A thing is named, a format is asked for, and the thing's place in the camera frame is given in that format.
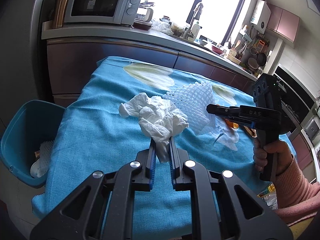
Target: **tissue paper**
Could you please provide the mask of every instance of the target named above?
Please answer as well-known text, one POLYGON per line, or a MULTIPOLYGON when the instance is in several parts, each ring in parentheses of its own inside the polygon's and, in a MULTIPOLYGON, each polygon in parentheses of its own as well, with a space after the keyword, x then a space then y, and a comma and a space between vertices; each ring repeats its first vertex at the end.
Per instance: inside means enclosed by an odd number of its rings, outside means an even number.
POLYGON ((140 93, 129 102, 119 106, 123 118, 138 117, 141 131, 156 142, 156 153, 161 163, 169 161, 169 138, 181 133, 189 126, 188 117, 170 100, 159 96, 149 98, 140 93))

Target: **blue tablecloth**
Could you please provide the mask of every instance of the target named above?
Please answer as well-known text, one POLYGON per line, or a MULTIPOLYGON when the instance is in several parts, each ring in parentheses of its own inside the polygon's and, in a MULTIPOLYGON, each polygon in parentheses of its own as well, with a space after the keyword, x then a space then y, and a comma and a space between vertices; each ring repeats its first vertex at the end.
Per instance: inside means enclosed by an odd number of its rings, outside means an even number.
MULTIPOLYGON (((44 217, 93 171, 118 170, 149 147, 138 119, 119 116, 118 107, 135 95, 146 92, 161 96, 168 90, 190 83, 208 81, 202 76, 136 60, 108 57, 97 63, 79 99, 63 116, 54 142, 46 192, 32 199, 33 211, 44 217)), ((217 104, 254 106, 252 97, 231 87, 212 82, 217 104)), ((177 147, 207 169, 232 170, 256 193, 267 182, 259 180, 253 165, 253 143, 241 128, 229 129, 217 120, 217 132, 196 136, 188 128, 175 137, 177 147)), ((282 140, 291 143, 287 136, 282 140)), ((134 204, 133 239, 169 239, 191 233, 189 192, 172 189, 168 163, 156 163, 151 192, 137 192, 134 204)))

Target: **frying pan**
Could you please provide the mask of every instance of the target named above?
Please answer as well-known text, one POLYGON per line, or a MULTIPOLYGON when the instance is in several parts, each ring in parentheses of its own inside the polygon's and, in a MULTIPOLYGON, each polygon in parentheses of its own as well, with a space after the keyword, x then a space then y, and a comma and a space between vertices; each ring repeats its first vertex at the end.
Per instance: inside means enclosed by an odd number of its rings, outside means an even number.
POLYGON ((267 63, 267 56, 263 52, 259 53, 257 56, 257 62, 260 67, 264 67, 267 63))

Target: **cabinet drawer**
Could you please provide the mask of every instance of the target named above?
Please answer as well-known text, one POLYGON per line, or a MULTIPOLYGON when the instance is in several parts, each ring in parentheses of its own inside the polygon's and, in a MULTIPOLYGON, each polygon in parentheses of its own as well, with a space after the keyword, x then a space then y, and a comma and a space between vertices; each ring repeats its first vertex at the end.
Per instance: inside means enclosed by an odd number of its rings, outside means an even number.
POLYGON ((252 96, 252 85, 254 84, 253 81, 248 80, 246 85, 243 88, 243 92, 245 92, 246 94, 252 96))
POLYGON ((48 68, 53 94, 80 94, 96 62, 108 57, 126 57, 173 68, 174 53, 103 43, 64 43, 47 46, 48 68))
POLYGON ((212 71, 215 69, 215 67, 193 59, 179 56, 176 64, 174 65, 174 69, 183 70, 190 73, 196 73, 204 77, 210 78, 212 71))
POLYGON ((59 106, 68 107, 78 100, 80 95, 58 95, 53 96, 54 103, 59 106))
POLYGON ((231 83, 236 75, 230 71, 224 70, 222 68, 214 68, 210 79, 218 81, 222 84, 231 86, 231 83))
POLYGON ((240 91, 244 91, 244 87, 247 84, 248 79, 242 76, 235 76, 230 84, 230 87, 239 89, 240 91))

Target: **window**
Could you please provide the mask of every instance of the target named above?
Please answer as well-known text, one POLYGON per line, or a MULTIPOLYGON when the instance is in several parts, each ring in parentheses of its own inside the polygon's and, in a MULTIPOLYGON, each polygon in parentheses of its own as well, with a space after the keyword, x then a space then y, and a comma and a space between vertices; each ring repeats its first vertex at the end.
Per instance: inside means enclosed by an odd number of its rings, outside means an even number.
POLYGON ((228 41, 236 24, 244 0, 148 0, 154 2, 154 17, 162 18, 164 15, 172 21, 191 22, 193 9, 198 2, 204 8, 199 19, 202 26, 201 35, 217 43, 228 41))

